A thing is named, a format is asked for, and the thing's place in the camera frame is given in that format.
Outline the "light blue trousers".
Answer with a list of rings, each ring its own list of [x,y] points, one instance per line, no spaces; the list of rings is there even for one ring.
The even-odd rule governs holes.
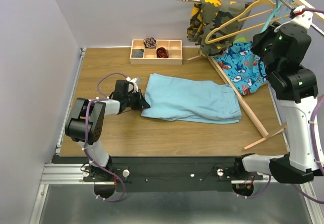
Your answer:
[[[141,116],[166,121],[211,124],[238,123],[242,118],[237,95],[229,85],[151,74],[145,90],[150,108]]]

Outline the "yellow plastic hanger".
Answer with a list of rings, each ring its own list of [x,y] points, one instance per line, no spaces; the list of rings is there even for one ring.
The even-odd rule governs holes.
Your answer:
[[[257,8],[257,7],[260,7],[260,6],[267,6],[267,7],[270,7],[270,9],[265,10],[265,11],[262,11],[262,12],[259,12],[257,14],[253,14],[253,15],[249,15],[248,16],[248,14],[250,13],[251,10],[253,10],[253,9]],[[233,22],[240,23],[240,22],[246,21],[248,19],[255,18],[257,16],[260,16],[260,15],[266,14],[268,12],[271,12],[271,10],[274,9],[274,8],[275,8],[275,3],[272,0],[256,0],[256,1],[254,1],[242,13],[240,13],[237,16],[235,16],[231,20],[225,22],[221,26],[219,26],[219,27],[213,29],[212,31],[210,31],[208,33],[208,35],[206,36],[205,43],[206,44],[216,43],[216,42],[219,42],[221,40],[224,40],[224,39],[227,39],[227,38],[236,36],[236,35],[238,35],[238,34],[240,34],[242,32],[245,32],[245,31],[248,31],[248,30],[251,30],[251,29],[255,29],[257,27],[260,27],[260,26],[264,25],[265,22],[264,23],[260,23],[258,25],[254,25],[254,26],[248,27],[246,29],[241,29],[241,30],[232,32],[230,34],[223,35],[223,36],[221,36],[219,38],[212,39],[212,35],[214,35],[218,31],[220,31],[221,29],[228,27]]]

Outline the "teal plastic hanger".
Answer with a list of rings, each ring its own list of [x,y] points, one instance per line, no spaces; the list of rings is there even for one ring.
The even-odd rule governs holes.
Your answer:
[[[282,2],[279,0],[275,0],[275,8],[271,10],[270,16],[268,17],[267,21],[264,23],[264,25],[261,29],[261,33],[266,30],[266,28],[270,24],[271,20],[280,13],[281,6],[282,6]],[[249,69],[253,69],[255,57],[256,57],[256,55],[254,54],[254,52],[251,52],[249,62],[248,62]]]

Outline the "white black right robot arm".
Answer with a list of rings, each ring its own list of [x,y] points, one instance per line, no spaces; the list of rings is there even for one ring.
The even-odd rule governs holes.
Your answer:
[[[274,22],[253,37],[251,51],[264,63],[266,79],[286,114],[289,153],[237,157],[233,166],[236,178],[259,172],[280,183],[302,184],[322,175],[323,150],[315,112],[317,80],[314,72],[301,65],[310,43],[307,29],[293,23]]]

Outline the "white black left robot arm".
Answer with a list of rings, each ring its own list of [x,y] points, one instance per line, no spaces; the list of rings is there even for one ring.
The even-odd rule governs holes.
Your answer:
[[[103,98],[77,98],[65,124],[65,135],[82,147],[89,157],[88,166],[81,167],[84,178],[94,181],[109,181],[117,171],[121,179],[127,181],[130,175],[128,169],[116,169],[112,165],[109,153],[100,140],[103,131],[104,118],[107,115],[120,115],[127,108],[139,110],[150,108],[144,99],[138,85],[139,78],[117,80],[114,91]]]

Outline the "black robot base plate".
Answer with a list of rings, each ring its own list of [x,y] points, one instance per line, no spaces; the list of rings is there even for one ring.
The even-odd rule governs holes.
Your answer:
[[[85,182],[112,184],[117,192],[232,191],[233,182],[262,180],[257,173],[236,171],[235,158],[228,157],[112,157],[114,176],[86,166]]]

